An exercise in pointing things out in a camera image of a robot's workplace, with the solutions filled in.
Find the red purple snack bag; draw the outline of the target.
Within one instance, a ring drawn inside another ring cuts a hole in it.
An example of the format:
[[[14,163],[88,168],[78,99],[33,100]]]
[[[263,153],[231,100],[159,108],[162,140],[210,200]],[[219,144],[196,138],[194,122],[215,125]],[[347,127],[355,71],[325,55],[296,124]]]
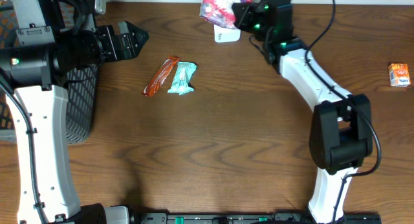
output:
[[[234,3],[251,3],[253,0],[202,0],[200,16],[221,28],[236,29]]]

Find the orange juice carton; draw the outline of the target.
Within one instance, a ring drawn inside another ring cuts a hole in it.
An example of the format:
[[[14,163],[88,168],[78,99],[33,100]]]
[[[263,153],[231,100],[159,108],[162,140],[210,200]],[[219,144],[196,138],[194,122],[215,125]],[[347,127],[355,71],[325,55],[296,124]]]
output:
[[[407,87],[411,84],[408,64],[391,63],[388,71],[391,87]]]

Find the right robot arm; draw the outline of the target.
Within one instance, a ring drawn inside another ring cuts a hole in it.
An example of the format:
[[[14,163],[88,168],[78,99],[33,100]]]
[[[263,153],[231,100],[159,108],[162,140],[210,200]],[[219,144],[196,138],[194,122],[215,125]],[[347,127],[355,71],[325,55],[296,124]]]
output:
[[[277,211],[260,223],[380,223],[378,214],[347,214],[343,204],[351,179],[378,142],[371,104],[338,85],[294,34],[291,0],[234,3],[234,25],[262,42],[267,63],[288,80],[312,111],[309,149],[317,166],[313,195],[304,211]]]

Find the teal snack packet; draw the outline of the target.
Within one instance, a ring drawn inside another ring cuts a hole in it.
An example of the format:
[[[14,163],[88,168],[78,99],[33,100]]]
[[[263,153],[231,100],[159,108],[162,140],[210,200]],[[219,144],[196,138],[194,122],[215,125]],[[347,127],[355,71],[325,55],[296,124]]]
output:
[[[197,65],[192,62],[178,62],[177,70],[168,93],[185,95],[193,92],[194,88],[190,85],[191,77],[197,70]]]

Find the orange brown snack bar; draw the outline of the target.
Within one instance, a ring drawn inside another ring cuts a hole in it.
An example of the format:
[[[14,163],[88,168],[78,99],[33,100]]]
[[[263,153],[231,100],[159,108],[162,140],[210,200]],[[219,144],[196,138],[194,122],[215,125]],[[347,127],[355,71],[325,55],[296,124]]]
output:
[[[155,93],[157,93],[170,75],[171,71],[177,66],[178,62],[180,62],[179,57],[169,56],[145,86],[142,94],[144,96],[152,97]]]

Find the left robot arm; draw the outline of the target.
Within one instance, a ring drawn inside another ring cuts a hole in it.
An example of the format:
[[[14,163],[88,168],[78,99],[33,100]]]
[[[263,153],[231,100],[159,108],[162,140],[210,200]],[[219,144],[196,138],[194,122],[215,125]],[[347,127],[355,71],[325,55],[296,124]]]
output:
[[[11,0],[18,46],[1,50],[20,173],[19,223],[134,223],[131,208],[81,205],[67,143],[68,75],[136,58],[149,36],[128,21],[98,26],[107,0]]]

